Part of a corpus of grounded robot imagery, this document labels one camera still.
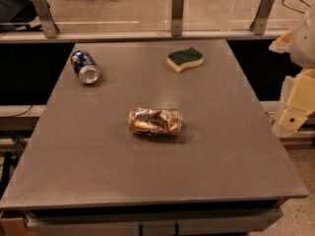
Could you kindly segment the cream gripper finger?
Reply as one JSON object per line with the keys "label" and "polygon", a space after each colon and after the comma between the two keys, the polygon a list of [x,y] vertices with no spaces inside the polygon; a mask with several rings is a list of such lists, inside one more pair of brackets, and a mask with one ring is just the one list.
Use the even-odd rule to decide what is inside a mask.
{"label": "cream gripper finger", "polygon": [[276,53],[289,53],[292,32],[293,32],[293,28],[287,30],[282,36],[274,40],[270,44],[269,50]]}
{"label": "cream gripper finger", "polygon": [[315,69],[303,68],[295,77],[283,81],[280,107],[272,126],[280,138],[296,134],[308,117],[315,112]]}

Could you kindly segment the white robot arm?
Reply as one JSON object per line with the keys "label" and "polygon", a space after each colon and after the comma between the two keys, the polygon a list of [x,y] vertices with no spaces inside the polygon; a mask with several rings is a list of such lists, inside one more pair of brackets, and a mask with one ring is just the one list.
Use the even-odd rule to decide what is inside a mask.
{"label": "white robot arm", "polygon": [[292,29],[274,40],[269,49],[287,52],[290,61],[302,68],[295,77],[286,76],[282,85],[272,130],[276,136],[285,138],[296,134],[315,112],[315,5]]}

